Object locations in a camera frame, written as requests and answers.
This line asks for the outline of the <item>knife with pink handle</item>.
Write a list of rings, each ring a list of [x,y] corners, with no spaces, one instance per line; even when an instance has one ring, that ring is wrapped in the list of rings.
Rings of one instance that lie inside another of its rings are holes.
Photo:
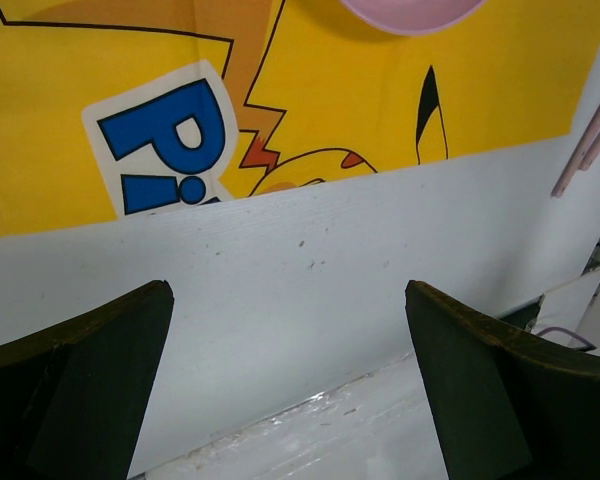
[[[596,107],[594,114],[592,115],[589,123],[587,124],[583,134],[581,135],[576,147],[574,148],[567,165],[562,171],[560,177],[558,178],[555,186],[551,191],[551,196],[553,198],[560,198],[567,187],[569,186],[571,180],[577,171],[582,171],[579,169],[581,161],[590,147],[591,143],[597,136],[600,131],[600,102]]]

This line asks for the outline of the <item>yellow cartoon print cloth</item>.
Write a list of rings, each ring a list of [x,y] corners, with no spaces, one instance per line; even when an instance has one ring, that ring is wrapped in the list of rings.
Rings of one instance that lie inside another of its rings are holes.
[[[0,238],[562,136],[599,45],[600,1],[0,1]]]

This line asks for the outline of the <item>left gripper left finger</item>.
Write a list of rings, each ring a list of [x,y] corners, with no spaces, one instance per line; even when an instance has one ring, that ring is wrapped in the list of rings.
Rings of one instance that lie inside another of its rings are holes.
[[[174,296],[151,281],[0,346],[0,479],[125,479]]]

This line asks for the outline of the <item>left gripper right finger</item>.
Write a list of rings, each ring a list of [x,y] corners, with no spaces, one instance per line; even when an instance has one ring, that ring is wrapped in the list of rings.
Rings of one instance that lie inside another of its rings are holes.
[[[423,281],[406,316],[451,479],[600,479],[600,357]]]

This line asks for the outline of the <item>pink round plate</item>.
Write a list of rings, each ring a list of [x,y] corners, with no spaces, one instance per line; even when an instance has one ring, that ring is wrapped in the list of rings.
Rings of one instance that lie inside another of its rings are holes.
[[[459,23],[483,0],[342,0],[355,16],[377,30],[414,36],[435,33]]]

